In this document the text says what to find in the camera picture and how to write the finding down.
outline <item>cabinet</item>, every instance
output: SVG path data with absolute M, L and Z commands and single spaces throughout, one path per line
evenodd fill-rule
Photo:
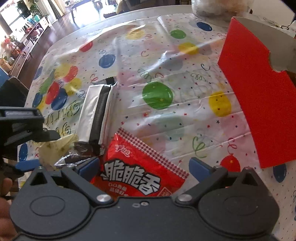
M 43 29 L 43 32 L 35 40 L 32 40 L 30 38 L 30 35 L 31 35 L 31 32 L 36 29 L 37 25 L 39 25 Z M 9 73 L 11 76 L 18 77 L 25 61 L 28 59 L 29 56 L 32 57 L 32 55 L 31 55 L 32 49 L 35 47 L 39 38 L 45 32 L 45 30 L 48 26 L 49 26 L 49 22 L 48 22 L 47 18 L 43 17 L 40 19 L 40 21 L 38 23 L 35 23 L 32 27 L 32 30 L 29 33 L 25 34 L 24 37 L 21 39 L 18 47 L 22 50 L 22 52 L 17 57 L 17 59 L 15 60 L 13 66 L 12 66 L 12 70 Z

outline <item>yellow balloon print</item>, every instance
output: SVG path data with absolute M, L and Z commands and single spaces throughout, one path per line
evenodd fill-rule
M 69 71 L 70 71 L 71 65 L 67 64 L 67 63 L 62 63 L 61 65 L 59 65 L 55 72 L 54 72 L 54 78 L 58 79 L 58 78 L 63 78 L 65 77 Z
M 144 35 L 145 35 L 145 32 L 143 30 L 141 30 L 141 29 L 132 29 L 126 35 L 126 38 L 130 39 L 130 40 L 135 40 L 135 39 L 143 38 Z
M 231 103 L 222 91 L 215 92 L 209 97 L 209 106 L 216 116 L 231 114 Z
M 180 52 L 184 54 L 194 55 L 198 54 L 198 47 L 195 44 L 185 42 L 178 45 Z
M 37 106 L 37 109 L 40 110 L 41 112 L 42 112 L 42 110 L 44 109 L 44 106 L 45 106 L 45 99 L 46 99 L 46 95 L 43 95 L 40 104 Z
M 65 85 L 66 93 L 70 95 L 74 95 L 81 87 L 81 80 L 79 78 L 74 78 L 68 84 Z

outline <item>human hand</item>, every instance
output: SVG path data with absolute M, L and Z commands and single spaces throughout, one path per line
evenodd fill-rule
M 1 188 L 1 194 L 6 195 L 12 186 L 12 180 L 5 178 Z M 9 216 L 9 203 L 0 198 L 0 241 L 10 241 L 16 234 L 16 230 Z

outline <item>metal screw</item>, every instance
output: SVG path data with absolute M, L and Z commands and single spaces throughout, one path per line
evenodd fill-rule
M 96 197 L 99 202 L 109 202 L 112 198 L 108 194 L 101 194 Z
M 67 167 L 75 167 L 76 165 L 74 163 L 70 163 L 67 165 Z
M 142 205 L 142 206 L 148 206 L 149 203 L 144 201 L 144 202 L 141 202 L 141 205 Z
M 181 194 L 178 196 L 178 200 L 180 202 L 190 202 L 192 200 L 192 196 L 189 194 Z

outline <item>plastic tablecloth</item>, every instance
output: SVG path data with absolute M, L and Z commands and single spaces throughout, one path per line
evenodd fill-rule
M 117 76 L 110 138 L 122 127 L 186 171 L 191 157 L 230 171 L 253 167 L 280 206 L 275 236 L 294 240 L 295 162 L 260 168 L 245 116 L 217 65 L 226 33 L 193 14 L 172 14 L 68 36 L 44 56 L 25 106 L 39 108 L 47 128 L 69 135 L 88 87 Z M 19 146 L 19 161 L 38 158 L 38 147 Z M 189 176 L 179 193 L 195 184 Z

